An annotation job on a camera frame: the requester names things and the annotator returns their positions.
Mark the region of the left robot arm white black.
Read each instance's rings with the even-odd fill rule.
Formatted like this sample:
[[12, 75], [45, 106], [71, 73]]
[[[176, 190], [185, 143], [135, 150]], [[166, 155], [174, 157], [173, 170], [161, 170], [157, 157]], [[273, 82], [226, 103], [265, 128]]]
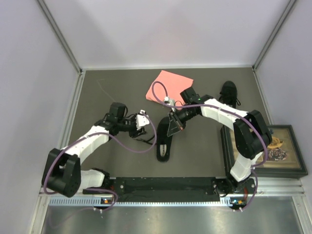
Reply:
[[83, 171], [82, 163], [120, 132], [127, 132], [131, 138], [145, 134], [145, 126], [149, 123], [144, 110], [128, 115], [126, 105], [112, 103], [109, 112], [87, 133], [70, 145], [49, 152], [41, 181], [44, 191], [66, 197], [89, 188], [95, 188], [102, 194], [108, 192], [111, 186], [109, 173], [97, 168]]

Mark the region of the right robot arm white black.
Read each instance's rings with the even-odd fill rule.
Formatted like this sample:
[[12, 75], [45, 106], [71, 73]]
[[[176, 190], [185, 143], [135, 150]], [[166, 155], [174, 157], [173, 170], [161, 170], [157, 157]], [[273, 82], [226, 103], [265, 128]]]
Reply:
[[272, 141], [261, 113], [237, 110], [209, 95], [200, 97], [192, 87], [184, 90], [181, 96], [185, 104], [179, 107], [173, 99], [168, 96], [164, 98], [164, 103], [171, 106], [167, 137], [184, 130], [186, 122], [196, 116], [213, 119], [232, 130], [238, 156], [227, 175], [226, 192], [239, 193], [245, 188], [257, 159], [267, 152], [267, 146]]

